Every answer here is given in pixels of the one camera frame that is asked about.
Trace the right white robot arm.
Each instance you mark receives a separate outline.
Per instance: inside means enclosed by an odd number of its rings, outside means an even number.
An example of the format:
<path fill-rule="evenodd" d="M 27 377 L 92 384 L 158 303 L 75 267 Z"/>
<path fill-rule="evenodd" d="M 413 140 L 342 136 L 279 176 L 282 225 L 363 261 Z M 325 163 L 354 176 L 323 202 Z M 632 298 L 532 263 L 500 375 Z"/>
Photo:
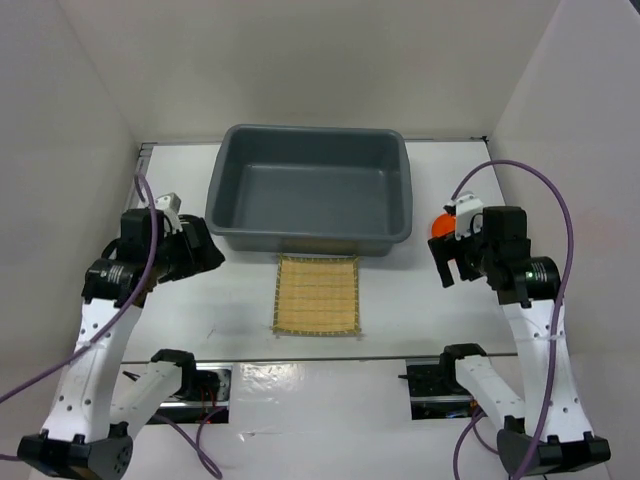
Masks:
<path fill-rule="evenodd" d="M 486 279 L 516 344 L 524 394 L 518 396 L 476 344 L 445 348 L 438 381 L 450 393 L 467 390 L 497 429 L 497 453 L 511 478 L 581 471 L 608 461 L 576 389 L 557 306 L 555 262 L 531 254 L 527 215 L 519 207 L 486 207 L 472 195 L 449 202 L 449 227 L 433 226 L 428 242 L 444 287 Z"/>

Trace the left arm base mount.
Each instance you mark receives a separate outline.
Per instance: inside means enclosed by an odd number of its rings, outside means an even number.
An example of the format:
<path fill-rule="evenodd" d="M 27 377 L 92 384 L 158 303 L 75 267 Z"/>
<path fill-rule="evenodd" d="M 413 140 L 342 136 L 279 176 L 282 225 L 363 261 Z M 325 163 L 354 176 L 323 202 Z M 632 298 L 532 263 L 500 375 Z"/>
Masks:
<path fill-rule="evenodd" d="M 194 356 L 178 350 L 162 350 L 144 364 L 145 369 L 127 372 L 126 386 L 116 386 L 109 400 L 109 420 L 133 436 L 150 423 L 207 424 L 229 403 L 228 369 L 203 369 Z"/>

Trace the bamboo woven mat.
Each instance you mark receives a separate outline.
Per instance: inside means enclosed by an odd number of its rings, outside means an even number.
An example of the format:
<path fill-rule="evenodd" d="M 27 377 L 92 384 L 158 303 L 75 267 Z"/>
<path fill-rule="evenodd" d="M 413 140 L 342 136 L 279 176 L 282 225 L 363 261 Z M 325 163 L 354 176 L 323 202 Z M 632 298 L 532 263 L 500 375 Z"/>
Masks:
<path fill-rule="evenodd" d="M 281 254 L 271 330 L 292 336 L 360 335 L 359 259 Z"/>

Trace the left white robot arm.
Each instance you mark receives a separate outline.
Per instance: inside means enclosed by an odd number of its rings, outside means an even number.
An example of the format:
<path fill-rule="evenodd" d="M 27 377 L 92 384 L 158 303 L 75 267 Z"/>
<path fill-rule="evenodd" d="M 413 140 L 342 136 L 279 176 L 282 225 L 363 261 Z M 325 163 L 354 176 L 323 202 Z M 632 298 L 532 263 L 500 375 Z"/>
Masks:
<path fill-rule="evenodd" d="M 213 375 L 192 353 L 161 349 L 121 396 L 120 365 L 147 295 L 159 284 L 217 269 L 225 257 L 205 221 L 172 207 L 130 209 L 85 273 L 82 320 L 74 354 L 41 430 L 24 436 L 17 457 L 40 473 L 64 479 L 120 479 L 133 441 L 160 405 L 208 399 Z"/>

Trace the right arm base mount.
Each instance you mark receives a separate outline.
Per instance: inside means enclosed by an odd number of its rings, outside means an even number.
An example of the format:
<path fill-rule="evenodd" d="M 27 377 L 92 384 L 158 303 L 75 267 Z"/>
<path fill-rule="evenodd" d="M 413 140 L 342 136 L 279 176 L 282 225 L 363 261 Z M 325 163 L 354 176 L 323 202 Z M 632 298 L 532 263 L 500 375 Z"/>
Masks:
<path fill-rule="evenodd" d="M 414 421 L 469 418 L 477 408 L 472 395 L 448 377 L 437 358 L 407 359 L 406 372 L 398 378 L 406 382 Z"/>

